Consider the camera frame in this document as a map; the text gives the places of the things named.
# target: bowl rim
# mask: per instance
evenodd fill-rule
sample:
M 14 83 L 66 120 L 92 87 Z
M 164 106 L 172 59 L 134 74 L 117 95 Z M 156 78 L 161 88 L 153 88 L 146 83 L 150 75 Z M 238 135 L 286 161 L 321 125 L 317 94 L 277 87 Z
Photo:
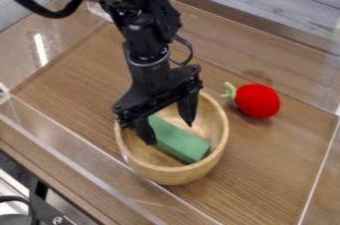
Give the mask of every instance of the bowl rim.
M 218 143 L 216 149 L 208 155 L 208 157 L 205 157 L 201 161 L 198 161 L 194 164 L 184 165 L 184 166 L 178 166 L 178 167 L 166 167 L 166 166 L 153 165 L 153 164 L 149 164 L 148 162 L 142 161 L 140 158 L 137 158 L 137 156 L 128 149 L 128 147 L 124 143 L 124 140 L 122 140 L 121 127 L 118 125 L 118 122 L 116 121 L 114 133 L 116 133 L 116 141 L 117 141 L 117 144 L 118 144 L 118 148 L 120 148 L 121 152 L 124 153 L 124 155 L 126 155 L 129 157 L 129 159 L 134 163 L 137 163 L 140 166 L 142 166 L 144 168 L 152 169 L 152 170 L 158 171 L 158 172 L 184 172 L 184 171 L 189 171 L 189 170 L 193 170 L 197 167 L 201 167 L 202 165 L 210 163 L 212 161 L 214 161 L 217 156 L 220 155 L 220 153 L 224 151 L 224 148 L 225 148 L 226 143 L 228 143 L 228 117 L 226 117 L 226 114 L 225 114 L 220 104 L 212 98 L 212 96 L 209 94 L 206 94 L 205 92 L 200 92 L 198 95 L 200 95 L 201 98 L 208 100 L 208 102 L 210 103 L 210 105 L 213 107 L 216 107 L 217 114 L 218 114 L 218 116 L 221 118 L 221 122 L 224 124 L 224 128 L 222 128 L 222 133 L 221 133 L 221 137 L 220 137 L 220 143 Z

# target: red strawberry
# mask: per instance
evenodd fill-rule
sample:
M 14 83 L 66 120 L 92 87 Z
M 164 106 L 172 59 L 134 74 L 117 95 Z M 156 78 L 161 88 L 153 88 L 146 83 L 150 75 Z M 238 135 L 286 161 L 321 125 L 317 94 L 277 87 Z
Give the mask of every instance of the red strawberry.
M 230 84 L 224 84 L 226 92 L 221 95 L 234 100 L 238 109 L 253 117 L 274 116 L 280 110 L 280 98 L 276 91 L 268 86 L 250 84 L 238 89 Z

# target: green block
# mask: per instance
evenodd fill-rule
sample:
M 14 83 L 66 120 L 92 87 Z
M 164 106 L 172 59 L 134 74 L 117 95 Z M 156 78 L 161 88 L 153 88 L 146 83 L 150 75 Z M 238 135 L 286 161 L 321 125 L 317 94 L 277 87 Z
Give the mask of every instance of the green block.
M 149 117 L 149 124 L 156 133 L 157 146 L 181 161 L 193 164 L 208 156 L 210 149 L 208 141 L 154 115 Z

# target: black cable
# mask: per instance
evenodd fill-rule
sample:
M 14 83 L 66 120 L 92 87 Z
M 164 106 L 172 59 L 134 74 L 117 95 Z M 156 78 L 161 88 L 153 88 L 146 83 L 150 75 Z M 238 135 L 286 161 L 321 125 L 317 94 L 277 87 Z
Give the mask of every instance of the black cable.
M 30 217 L 32 217 L 30 224 L 34 225 L 36 221 L 37 221 L 37 219 L 36 219 L 36 212 L 34 212 L 34 210 L 32 208 L 32 205 L 30 205 L 29 201 L 25 198 L 18 197 L 18 196 L 0 196 L 0 204 L 5 203 L 5 202 L 21 202 L 21 203 L 28 205 L 29 210 L 30 210 Z
M 177 62 L 173 58 L 169 58 L 169 60 L 178 66 L 184 67 L 192 60 L 192 57 L 193 57 L 193 49 L 192 49 L 192 45 L 189 43 L 189 41 L 182 38 L 180 35 L 174 35 L 173 39 L 181 43 L 184 46 L 186 46 L 188 48 L 188 51 L 189 51 L 189 54 L 188 54 L 188 57 L 186 59 L 182 61 L 182 62 Z
M 34 0 L 14 0 L 14 1 L 33 13 L 52 19 L 61 19 L 70 16 L 78 9 L 80 4 L 82 2 L 82 0 L 72 0 L 61 11 L 53 12 L 41 5 L 38 5 Z

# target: green stem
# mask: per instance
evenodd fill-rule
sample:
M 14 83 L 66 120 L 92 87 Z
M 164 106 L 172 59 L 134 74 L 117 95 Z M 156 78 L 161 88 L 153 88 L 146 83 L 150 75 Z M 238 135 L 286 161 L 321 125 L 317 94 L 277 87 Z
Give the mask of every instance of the green stem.
M 225 82 L 224 86 L 226 87 L 225 94 L 220 95 L 222 98 L 228 98 L 230 100 L 236 99 L 237 88 L 229 83 Z

